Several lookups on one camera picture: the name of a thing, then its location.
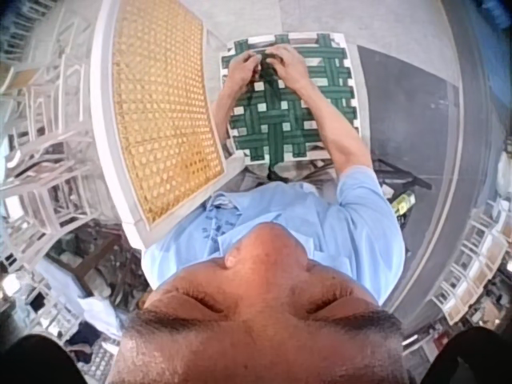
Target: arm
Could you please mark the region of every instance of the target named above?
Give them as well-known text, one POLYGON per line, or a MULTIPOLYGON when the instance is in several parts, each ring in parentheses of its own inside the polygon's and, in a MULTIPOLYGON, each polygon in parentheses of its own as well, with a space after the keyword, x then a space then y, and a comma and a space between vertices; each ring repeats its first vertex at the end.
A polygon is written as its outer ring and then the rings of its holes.
POLYGON ((213 105, 212 114, 221 144, 227 140, 227 123, 237 99, 247 88, 247 84, 259 74, 261 55, 246 51, 234 58, 224 87, 213 105))
POLYGON ((312 83, 302 56, 289 45, 272 46, 266 52, 277 56, 268 58, 268 63, 311 109, 336 171, 342 174, 351 166, 372 169, 370 151, 352 125, 312 83))

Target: light blue shirt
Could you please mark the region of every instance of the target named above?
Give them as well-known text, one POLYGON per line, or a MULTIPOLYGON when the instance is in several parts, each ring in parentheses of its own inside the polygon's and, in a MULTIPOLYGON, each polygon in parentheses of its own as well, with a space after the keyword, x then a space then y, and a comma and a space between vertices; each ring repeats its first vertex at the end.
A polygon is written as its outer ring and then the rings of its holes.
POLYGON ((375 173, 354 166, 338 182, 338 204, 305 182, 272 182, 249 192, 217 192, 142 256, 153 289, 181 268, 223 257, 262 222, 276 222, 308 257, 348 274, 383 303, 402 272, 405 247, 375 173))

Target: man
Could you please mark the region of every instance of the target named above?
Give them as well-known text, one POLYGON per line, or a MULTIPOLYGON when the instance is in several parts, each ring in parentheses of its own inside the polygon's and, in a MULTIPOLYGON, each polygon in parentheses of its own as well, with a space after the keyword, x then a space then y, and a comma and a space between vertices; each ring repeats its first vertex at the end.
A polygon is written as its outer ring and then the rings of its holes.
MULTIPOLYGON (((406 381, 400 323, 379 309, 404 245, 370 152, 297 51, 267 53, 316 119, 338 204, 304 182, 217 192, 143 256, 156 291, 123 335, 111 382, 406 381)), ((230 64, 214 106, 221 139, 260 61, 247 52, 230 64)))

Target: eyebrow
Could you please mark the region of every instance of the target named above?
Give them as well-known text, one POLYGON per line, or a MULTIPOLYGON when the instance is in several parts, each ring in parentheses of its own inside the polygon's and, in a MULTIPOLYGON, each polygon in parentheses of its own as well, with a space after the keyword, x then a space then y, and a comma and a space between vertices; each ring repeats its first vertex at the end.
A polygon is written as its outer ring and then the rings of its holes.
MULTIPOLYGON (((126 331, 136 334, 182 334, 193 330, 211 330, 219 322, 178 318, 154 310, 138 310, 130 316, 126 331)), ((344 332, 377 331, 385 335, 402 333, 400 320, 384 310, 372 310, 344 318, 315 318, 306 323, 321 324, 344 332)))
POLYGON ((137 310, 130 316, 126 331, 136 334, 180 334, 192 330, 209 330, 216 323, 218 322, 178 318, 155 310, 137 310))
POLYGON ((362 314, 352 314, 344 318, 315 318, 310 322, 320 323, 345 332, 377 331, 381 334, 400 335, 402 322, 384 310, 372 310, 362 314))

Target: green woven strap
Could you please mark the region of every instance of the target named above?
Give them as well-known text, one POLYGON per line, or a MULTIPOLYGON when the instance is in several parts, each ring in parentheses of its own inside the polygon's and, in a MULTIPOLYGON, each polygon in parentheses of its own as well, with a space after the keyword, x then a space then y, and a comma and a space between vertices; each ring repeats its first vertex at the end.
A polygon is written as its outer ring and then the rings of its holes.
MULTIPOLYGON (((318 58, 320 63, 308 66, 311 78, 324 78, 327 85, 318 88, 333 105, 353 123, 358 118, 357 110, 351 106, 355 98, 354 89, 348 85, 352 73, 344 66, 346 51, 332 46, 328 34, 317 34, 318 46, 298 46, 304 58, 318 58)), ((290 43, 288 34, 275 35, 276 43, 290 43)), ((248 50, 248 40, 234 43, 235 54, 222 58, 222 67, 228 68, 230 61, 248 50)), ((309 108, 302 107, 301 100, 288 88, 279 88, 278 77, 270 65, 262 63, 263 90, 256 91, 254 85, 237 100, 236 106, 244 108, 243 114, 233 115, 230 128, 237 130, 234 144, 237 150, 248 150, 252 162, 270 158, 270 168, 284 161, 284 153, 291 152, 293 158, 306 158, 307 145, 320 143, 316 129, 306 129, 305 122, 312 122, 309 108)))

